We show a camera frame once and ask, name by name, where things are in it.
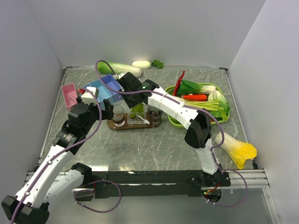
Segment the frosted clear glass cup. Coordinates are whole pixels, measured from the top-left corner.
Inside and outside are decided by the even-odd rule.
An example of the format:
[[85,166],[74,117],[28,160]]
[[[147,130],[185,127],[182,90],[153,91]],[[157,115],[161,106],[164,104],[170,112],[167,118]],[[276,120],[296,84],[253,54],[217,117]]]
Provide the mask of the frosted clear glass cup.
[[121,105],[114,105],[112,121],[116,127],[121,127],[124,125],[124,108]]

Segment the clear textured plastic holder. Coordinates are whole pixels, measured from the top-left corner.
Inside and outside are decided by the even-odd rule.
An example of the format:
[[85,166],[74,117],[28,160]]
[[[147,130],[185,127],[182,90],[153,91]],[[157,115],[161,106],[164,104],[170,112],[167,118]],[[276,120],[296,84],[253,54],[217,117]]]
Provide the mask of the clear textured plastic holder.
[[[139,119],[137,117],[135,117],[134,119],[131,119],[129,117],[129,115],[130,115],[130,113],[128,113],[128,115],[127,115],[127,124],[128,124],[128,126],[132,126],[132,127],[136,127],[136,126],[144,127],[144,126],[146,126],[146,124],[141,119]],[[147,116],[146,113],[143,113],[143,115],[141,115],[141,116],[143,116],[144,119],[147,119],[146,118],[146,116]]]

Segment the dark glass cup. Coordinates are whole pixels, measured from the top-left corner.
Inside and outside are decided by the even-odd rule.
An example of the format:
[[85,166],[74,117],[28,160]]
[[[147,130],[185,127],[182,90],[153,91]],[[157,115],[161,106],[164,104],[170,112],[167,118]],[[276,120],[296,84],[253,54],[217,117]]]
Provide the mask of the dark glass cup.
[[161,123],[161,116],[163,114],[163,111],[161,111],[160,109],[153,107],[153,106],[149,106],[148,107],[148,116],[149,116],[149,121],[151,124],[158,126]]

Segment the yellow cabbage by arm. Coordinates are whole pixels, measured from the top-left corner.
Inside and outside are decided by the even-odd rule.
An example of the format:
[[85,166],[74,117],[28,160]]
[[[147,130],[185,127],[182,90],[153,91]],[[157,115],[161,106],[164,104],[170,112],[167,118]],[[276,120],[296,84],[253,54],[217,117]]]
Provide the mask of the yellow cabbage by arm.
[[224,133],[224,142],[220,146],[232,159],[238,169],[244,169],[246,160],[257,156],[257,149],[250,143],[238,141]]

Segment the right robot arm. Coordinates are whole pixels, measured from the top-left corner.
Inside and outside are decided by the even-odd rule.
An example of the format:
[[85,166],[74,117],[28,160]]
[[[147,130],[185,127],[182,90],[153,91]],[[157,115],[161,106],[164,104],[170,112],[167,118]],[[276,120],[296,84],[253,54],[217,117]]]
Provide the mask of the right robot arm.
[[125,92],[134,92],[134,94],[123,95],[128,107],[132,108],[138,103],[145,103],[163,111],[183,125],[187,130],[185,142],[196,149],[200,158],[202,170],[205,172],[205,183],[209,186],[216,185],[221,176],[217,172],[217,160],[211,150],[211,121],[205,111],[190,108],[158,84],[148,79],[140,82],[130,72],[120,74],[117,82]]

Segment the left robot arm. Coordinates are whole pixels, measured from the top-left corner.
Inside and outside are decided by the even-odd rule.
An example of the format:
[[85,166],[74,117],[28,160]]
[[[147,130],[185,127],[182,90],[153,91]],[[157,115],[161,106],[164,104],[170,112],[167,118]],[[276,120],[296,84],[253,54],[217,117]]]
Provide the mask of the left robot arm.
[[92,169],[82,163],[72,166],[69,173],[54,184],[61,169],[89,139],[88,132],[96,121],[111,120],[113,105],[106,99],[104,109],[97,104],[79,102],[74,105],[57,133],[50,151],[30,180],[14,196],[6,196],[1,206],[13,224],[44,224],[50,208],[67,190],[86,188],[92,182]]

